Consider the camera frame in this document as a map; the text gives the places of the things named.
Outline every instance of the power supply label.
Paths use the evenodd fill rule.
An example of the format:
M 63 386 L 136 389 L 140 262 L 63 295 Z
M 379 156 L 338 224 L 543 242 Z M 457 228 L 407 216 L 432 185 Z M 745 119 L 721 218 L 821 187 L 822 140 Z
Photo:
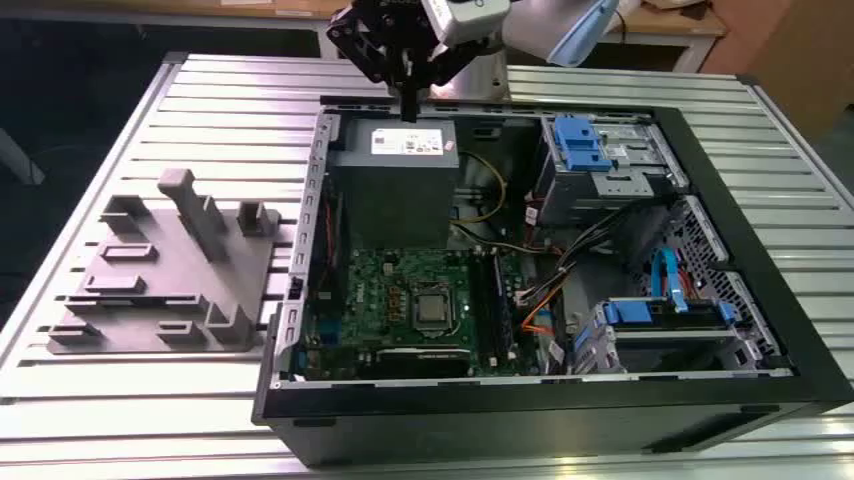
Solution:
M 442 130 L 378 128 L 371 133 L 374 155 L 443 155 Z

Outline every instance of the sticker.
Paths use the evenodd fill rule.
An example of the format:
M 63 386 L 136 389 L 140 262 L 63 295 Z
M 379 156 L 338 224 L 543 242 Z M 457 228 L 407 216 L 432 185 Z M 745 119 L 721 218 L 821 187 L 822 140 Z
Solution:
M 525 223 L 529 225 L 537 225 L 537 217 L 539 216 L 539 210 L 534 207 L 527 207 L 525 209 Z
M 442 130 L 378 128 L 371 134 L 374 155 L 443 155 Z
M 626 151 L 626 147 L 622 145 L 614 147 L 605 147 L 609 157 L 627 157 L 629 152 Z
M 558 345 L 558 342 L 555 342 L 554 340 L 549 344 L 549 353 L 558 363 L 563 363 L 563 357 L 566 356 L 566 353 L 563 351 L 563 348 L 561 348 L 561 345 Z

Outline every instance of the blue connector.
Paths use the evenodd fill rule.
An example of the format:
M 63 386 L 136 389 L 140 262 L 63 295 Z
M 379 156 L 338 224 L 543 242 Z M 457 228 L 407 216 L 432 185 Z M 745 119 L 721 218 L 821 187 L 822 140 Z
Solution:
M 599 134 L 590 120 L 577 117 L 555 118 L 555 140 L 571 172 L 607 172 L 611 162 L 599 149 Z
M 342 336 L 342 321 L 339 318 L 324 318 L 318 321 L 316 333 L 323 345 L 338 345 Z
M 585 325 L 585 329 L 575 336 L 575 341 L 573 342 L 573 345 L 575 347 L 575 351 L 579 351 L 582 349 L 582 347 L 585 346 L 585 342 L 590 338 L 591 333 L 593 333 L 593 330 L 591 330 L 590 325 Z
M 615 300 L 605 304 L 609 325 L 618 323 L 653 323 L 650 306 L 645 300 Z
M 659 248 L 653 257 L 650 293 L 654 297 L 665 296 L 665 292 L 662 292 L 662 268 L 667 275 L 667 293 L 670 300 L 673 300 L 673 303 L 677 305 L 677 312 L 685 313 L 689 311 L 689 305 L 685 302 L 685 292 L 682 291 L 682 284 L 679 283 L 679 261 L 677 259 L 677 252 L 674 252 L 670 247 Z

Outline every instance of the motherboard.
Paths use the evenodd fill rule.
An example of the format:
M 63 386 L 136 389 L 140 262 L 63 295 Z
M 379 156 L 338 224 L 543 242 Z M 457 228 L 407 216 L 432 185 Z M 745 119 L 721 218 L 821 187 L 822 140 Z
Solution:
M 486 251 L 352 250 L 344 307 L 319 316 L 306 375 L 319 378 L 513 375 L 509 292 L 519 257 Z

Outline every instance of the green motherboard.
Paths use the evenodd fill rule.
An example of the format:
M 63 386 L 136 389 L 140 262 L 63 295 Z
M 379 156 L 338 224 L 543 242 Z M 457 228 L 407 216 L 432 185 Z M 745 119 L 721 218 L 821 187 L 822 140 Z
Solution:
M 454 250 L 354 250 L 343 314 L 320 319 L 324 347 L 314 353 L 310 364 L 323 363 L 328 370 L 330 365 L 347 362 L 344 358 L 330 361 L 332 355 L 350 357 L 358 355 L 354 352 L 390 348 L 450 348 L 469 352 L 470 374 L 518 372 L 518 362 L 495 365 L 479 355 L 485 337 L 483 323 L 478 322 L 498 319 L 485 318 L 478 303 L 485 295 L 474 289 L 486 291 L 489 286 L 473 283 L 483 283 L 470 272 L 475 255 Z M 523 283 L 519 257 L 493 258 L 498 258 L 498 268 L 482 270 L 495 271 L 501 276 L 495 280 L 511 296 Z

